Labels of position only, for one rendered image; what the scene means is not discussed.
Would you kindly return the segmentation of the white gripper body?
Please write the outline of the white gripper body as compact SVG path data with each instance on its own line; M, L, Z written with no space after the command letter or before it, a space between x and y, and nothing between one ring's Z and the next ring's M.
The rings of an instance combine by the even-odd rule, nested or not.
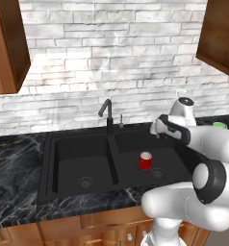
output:
M166 130L166 124L163 122L161 117L158 117L154 120L150 126L150 134L154 135L155 137L160 137Z

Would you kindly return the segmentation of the red cup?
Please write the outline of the red cup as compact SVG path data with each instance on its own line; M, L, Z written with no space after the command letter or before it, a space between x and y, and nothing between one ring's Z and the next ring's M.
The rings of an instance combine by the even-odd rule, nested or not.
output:
M149 152L140 153L139 168L142 170L149 170L152 163L152 154Z

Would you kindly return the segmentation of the dark grey sink tap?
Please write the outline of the dark grey sink tap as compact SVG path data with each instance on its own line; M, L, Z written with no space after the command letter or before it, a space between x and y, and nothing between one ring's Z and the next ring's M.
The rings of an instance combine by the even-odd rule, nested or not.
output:
M112 117L112 101L110 99L106 99L101 109L98 112L100 117L103 116L105 110L108 110L108 118L107 118L107 135L111 135L113 133L113 117Z

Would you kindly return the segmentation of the black double basin sink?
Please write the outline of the black double basin sink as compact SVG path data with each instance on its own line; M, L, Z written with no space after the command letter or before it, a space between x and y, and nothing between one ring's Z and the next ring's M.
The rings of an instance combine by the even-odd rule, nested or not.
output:
M49 133L45 139L38 199L103 193L123 188L189 182L200 155L166 136L149 133L148 123ZM152 154L149 170L140 153Z

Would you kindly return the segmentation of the brown wooden drawer front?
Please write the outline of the brown wooden drawer front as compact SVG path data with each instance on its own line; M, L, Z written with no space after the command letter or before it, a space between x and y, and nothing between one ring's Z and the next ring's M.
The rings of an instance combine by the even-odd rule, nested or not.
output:
M79 216L42 221L38 224L46 242L73 238L81 231Z
M143 212L141 207L113 209L80 216L83 229L101 226L121 226L148 220L149 217Z

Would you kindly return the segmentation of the brown wooden cupboard door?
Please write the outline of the brown wooden cupboard door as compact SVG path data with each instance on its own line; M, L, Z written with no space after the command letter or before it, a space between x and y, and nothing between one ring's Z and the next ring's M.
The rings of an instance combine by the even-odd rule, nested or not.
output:
M136 245L137 227L122 228L119 235L118 246L135 246Z
M152 246L151 239L147 238L147 236L142 237L142 231L147 231L147 233L149 234L152 227L153 227L152 222L137 226L136 246L140 246L143 239L145 239L146 242L145 246Z

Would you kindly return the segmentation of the brown wooden wall cupboard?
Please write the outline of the brown wooden wall cupboard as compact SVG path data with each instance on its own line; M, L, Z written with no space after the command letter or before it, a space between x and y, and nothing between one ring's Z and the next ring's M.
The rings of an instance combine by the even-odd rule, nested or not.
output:
M229 75L229 0L208 0L196 57Z
M17 93L30 66L18 0L0 0L0 94Z

